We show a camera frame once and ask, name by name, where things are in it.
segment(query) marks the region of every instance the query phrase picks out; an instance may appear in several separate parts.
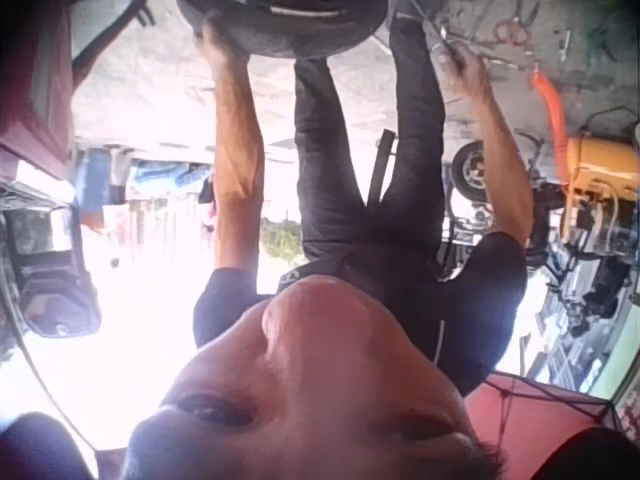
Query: orange hose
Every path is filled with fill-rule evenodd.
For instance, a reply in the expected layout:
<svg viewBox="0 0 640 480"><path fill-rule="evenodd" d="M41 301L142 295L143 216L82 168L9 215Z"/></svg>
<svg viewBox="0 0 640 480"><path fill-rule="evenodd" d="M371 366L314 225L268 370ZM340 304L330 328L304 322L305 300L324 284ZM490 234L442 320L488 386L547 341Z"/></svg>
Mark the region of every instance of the orange hose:
<svg viewBox="0 0 640 480"><path fill-rule="evenodd" d="M567 129L564 124L562 100L546 75L539 70L533 72L531 84L547 105L556 175L558 175L560 184L566 187L569 184L569 168L567 167Z"/></svg>

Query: side mirror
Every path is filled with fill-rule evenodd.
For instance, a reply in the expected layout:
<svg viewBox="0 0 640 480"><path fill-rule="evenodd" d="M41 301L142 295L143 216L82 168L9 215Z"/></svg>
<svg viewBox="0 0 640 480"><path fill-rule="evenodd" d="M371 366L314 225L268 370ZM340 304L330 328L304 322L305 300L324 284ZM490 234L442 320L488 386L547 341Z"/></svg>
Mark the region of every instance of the side mirror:
<svg viewBox="0 0 640 480"><path fill-rule="evenodd" d="M78 212L18 209L4 216L26 325L48 338L96 333L101 315L84 265Z"/></svg>

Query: man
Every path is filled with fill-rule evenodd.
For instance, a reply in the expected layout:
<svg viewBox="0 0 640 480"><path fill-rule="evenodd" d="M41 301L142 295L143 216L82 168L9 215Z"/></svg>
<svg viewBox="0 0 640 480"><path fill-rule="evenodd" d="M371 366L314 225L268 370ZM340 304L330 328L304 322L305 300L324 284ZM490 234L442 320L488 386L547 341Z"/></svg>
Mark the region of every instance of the man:
<svg viewBox="0 0 640 480"><path fill-rule="evenodd" d="M438 283L444 105L422 18L401 7L390 24L399 144L374 213L358 192L326 60L295 64L310 263L285 275L275 296L256 294L265 160L248 56L215 19L205 25L200 50L216 75L215 271L195 308L200 350L134 432L128 478L499 475L463 397L511 337L531 190L481 60L462 47L460 66L445 55L480 125L495 220L460 275Z"/></svg>

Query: leg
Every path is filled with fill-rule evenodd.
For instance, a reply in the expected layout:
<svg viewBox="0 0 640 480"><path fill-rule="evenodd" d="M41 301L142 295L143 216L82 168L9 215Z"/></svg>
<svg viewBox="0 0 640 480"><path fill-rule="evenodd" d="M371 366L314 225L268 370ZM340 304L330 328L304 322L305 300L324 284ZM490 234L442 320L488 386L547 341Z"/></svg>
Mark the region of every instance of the leg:
<svg viewBox="0 0 640 480"><path fill-rule="evenodd" d="M303 249L314 260L358 241L365 221L364 203L326 59L298 60L295 73Z"/></svg>
<svg viewBox="0 0 640 480"><path fill-rule="evenodd" d="M435 255L444 219L444 103L421 22L395 18L390 45L398 76L399 141L379 229L388 242Z"/></svg>

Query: red canopy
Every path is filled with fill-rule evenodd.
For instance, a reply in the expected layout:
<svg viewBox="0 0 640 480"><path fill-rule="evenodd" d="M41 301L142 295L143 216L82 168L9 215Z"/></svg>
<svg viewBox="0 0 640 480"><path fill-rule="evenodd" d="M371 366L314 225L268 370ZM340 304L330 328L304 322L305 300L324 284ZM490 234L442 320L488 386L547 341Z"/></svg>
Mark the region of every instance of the red canopy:
<svg viewBox="0 0 640 480"><path fill-rule="evenodd" d="M608 400L495 372L466 399L482 442L507 454L506 478L530 479L569 438L594 426L621 430Z"/></svg>

